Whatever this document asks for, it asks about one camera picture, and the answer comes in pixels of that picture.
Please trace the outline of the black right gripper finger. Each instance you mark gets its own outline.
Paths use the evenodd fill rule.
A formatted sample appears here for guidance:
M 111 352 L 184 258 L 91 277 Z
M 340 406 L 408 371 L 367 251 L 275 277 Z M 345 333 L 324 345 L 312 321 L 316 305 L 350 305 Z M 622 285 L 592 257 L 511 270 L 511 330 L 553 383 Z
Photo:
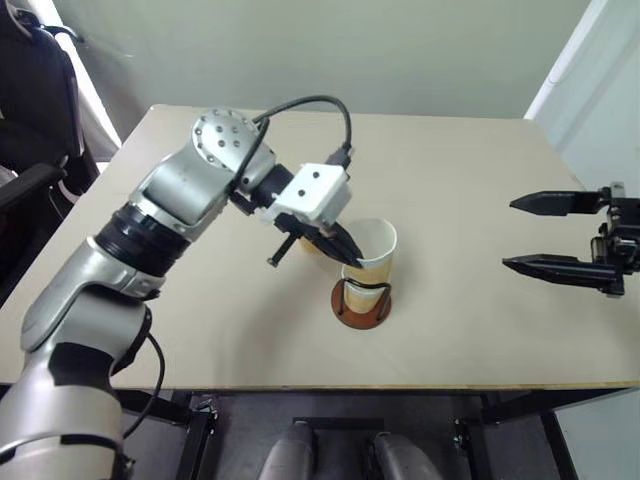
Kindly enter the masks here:
M 540 191 L 512 200 L 511 208 L 538 216 L 593 215 L 606 205 L 606 189 L 598 191 Z
M 504 258 L 502 264 L 521 275 L 548 283 L 591 288 L 610 296 L 625 293 L 623 272 L 613 265 L 550 254 Z

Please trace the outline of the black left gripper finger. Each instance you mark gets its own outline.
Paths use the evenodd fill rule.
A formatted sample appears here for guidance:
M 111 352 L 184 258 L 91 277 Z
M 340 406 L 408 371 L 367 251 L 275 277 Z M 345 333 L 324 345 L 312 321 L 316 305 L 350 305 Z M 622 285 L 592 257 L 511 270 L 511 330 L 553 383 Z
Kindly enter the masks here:
M 360 257 L 362 252 L 350 233 L 340 224 L 332 226 L 332 243 L 344 257 Z
M 319 234 L 311 239 L 311 243 L 325 256 L 341 264 L 362 267 L 362 251 L 349 233 L 338 233 L 330 237 Z

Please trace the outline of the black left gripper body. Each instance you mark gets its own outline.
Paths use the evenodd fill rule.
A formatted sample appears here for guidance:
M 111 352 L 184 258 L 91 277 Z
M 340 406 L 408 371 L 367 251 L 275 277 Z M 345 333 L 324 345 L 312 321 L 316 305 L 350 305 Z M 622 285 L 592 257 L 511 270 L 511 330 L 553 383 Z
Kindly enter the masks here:
M 272 267 L 277 267 L 279 265 L 280 261 L 297 240 L 304 239 L 312 245 L 311 239 L 316 235 L 322 234 L 326 237 L 332 236 L 333 225 L 329 227 L 327 231 L 322 232 L 319 227 L 303 223 L 290 214 L 279 214 L 275 219 L 274 225 L 281 232 L 288 233 L 289 236 L 284 240 L 278 250 L 267 259 L 267 263 Z

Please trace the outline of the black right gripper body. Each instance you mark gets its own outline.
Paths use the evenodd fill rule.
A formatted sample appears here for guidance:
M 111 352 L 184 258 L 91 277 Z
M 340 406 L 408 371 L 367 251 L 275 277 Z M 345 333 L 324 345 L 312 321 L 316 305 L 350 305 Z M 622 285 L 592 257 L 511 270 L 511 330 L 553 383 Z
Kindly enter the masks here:
M 606 221 L 591 240 L 592 260 L 613 265 L 623 274 L 639 271 L 639 199 L 627 197 L 622 182 L 599 190 Z

